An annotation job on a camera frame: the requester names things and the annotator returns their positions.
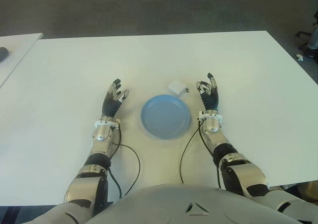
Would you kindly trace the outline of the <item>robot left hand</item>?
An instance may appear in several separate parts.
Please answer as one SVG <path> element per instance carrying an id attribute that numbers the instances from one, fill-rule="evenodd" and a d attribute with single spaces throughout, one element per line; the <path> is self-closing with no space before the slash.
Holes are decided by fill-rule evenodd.
<path id="1" fill-rule="evenodd" d="M 114 118 L 122 103 L 129 95 L 129 90 L 120 90 L 121 80 L 118 78 L 110 85 L 102 105 L 102 116 Z"/>

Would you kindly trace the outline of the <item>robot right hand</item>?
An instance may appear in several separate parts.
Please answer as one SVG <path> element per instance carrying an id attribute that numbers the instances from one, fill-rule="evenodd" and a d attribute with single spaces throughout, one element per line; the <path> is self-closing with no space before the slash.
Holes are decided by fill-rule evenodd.
<path id="1" fill-rule="evenodd" d="M 209 83 L 205 81 L 197 81 L 196 87 L 200 94 L 201 100 L 204 104 L 205 110 L 215 110 L 218 111 L 219 105 L 219 94 L 218 86 L 214 76 L 211 73 L 207 74 Z"/>

